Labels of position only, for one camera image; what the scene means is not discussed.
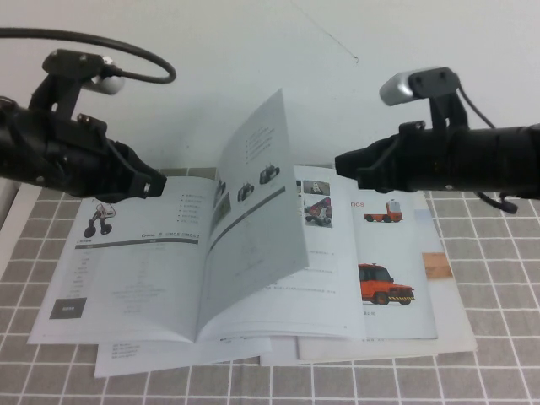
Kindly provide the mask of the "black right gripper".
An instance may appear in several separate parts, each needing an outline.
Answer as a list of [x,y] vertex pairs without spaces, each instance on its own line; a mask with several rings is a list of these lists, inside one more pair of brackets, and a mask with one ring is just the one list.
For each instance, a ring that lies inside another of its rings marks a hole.
[[404,123],[398,133],[337,156],[339,176],[356,181],[361,190],[448,191],[451,135],[447,129],[427,130],[423,121]]

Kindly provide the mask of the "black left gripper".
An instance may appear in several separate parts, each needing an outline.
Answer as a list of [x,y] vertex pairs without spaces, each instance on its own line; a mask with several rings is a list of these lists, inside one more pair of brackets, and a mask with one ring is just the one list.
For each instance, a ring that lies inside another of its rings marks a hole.
[[159,197],[167,178],[124,143],[106,136],[107,124],[82,115],[51,120],[45,185],[74,197],[100,200]]

